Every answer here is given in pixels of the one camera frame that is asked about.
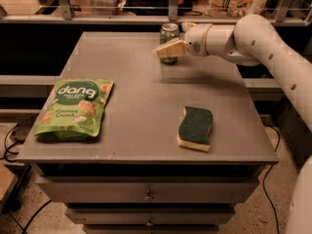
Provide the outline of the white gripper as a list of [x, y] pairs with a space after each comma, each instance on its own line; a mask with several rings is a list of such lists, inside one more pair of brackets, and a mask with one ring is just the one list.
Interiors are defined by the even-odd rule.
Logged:
[[172, 39], [156, 49], [158, 58], [175, 58], [184, 56], [187, 51], [192, 56], [205, 57], [208, 53], [206, 50], [206, 38], [212, 25], [210, 23], [197, 24], [185, 21], [181, 24], [184, 34], [184, 40], [178, 38]]

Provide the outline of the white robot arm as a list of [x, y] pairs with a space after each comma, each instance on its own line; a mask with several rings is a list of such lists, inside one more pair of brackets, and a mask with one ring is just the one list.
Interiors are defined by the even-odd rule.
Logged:
[[182, 38], [157, 47], [158, 58], [213, 55], [245, 66], [261, 63], [312, 131], [312, 63], [288, 46], [266, 18], [247, 15], [234, 25], [185, 22], [182, 30]]

